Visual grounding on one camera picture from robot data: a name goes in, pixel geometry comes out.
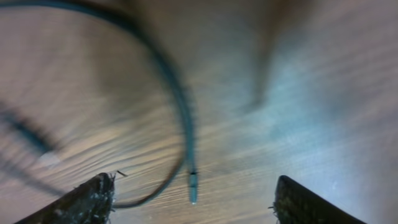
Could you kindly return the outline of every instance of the blue cable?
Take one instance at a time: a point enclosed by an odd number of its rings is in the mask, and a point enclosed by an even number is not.
[[[113,205],[114,208],[132,208],[138,207],[151,201],[161,194],[173,181],[175,176],[181,170],[184,162],[187,162],[189,172],[189,195],[192,204],[197,202],[197,190],[198,190],[198,177],[195,168],[195,133],[194,123],[192,120],[192,114],[190,107],[187,103],[187,97],[183,93],[183,88],[176,76],[176,71],[172,68],[165,55],[155,45],[155,43],[147,36],[144,31],[139,27],[139,24],[132,20],[129,16],[126,16],[119,11],[109,9],[99,4],[85,2],[85,1],[63,1],[63,0],[33,0],[33,1],[17,1],[17,2],[6,2],[0,3],[0,8],[7,7],[18,7],[18,6],[45,6],[54,7],[59,9],[66,9],[76,12],[81,12],[93,17],[97,17],[111,24],[118,26],[119,28],[127,31],[128,33],[135,36],[142,42],[151,52],[154,61],[157,63],[160,69],[160,76],[164,82],[166,82],[170,88],[172,96],[174,97],[177,111],[180,116],[182,129],[185,136],[185,153],[183,157],[177,162],[175,168],[171,171],[170,175],[166,180],[158,186],[154,192],[150,195],[133,202],[127,203],[116,203]]]

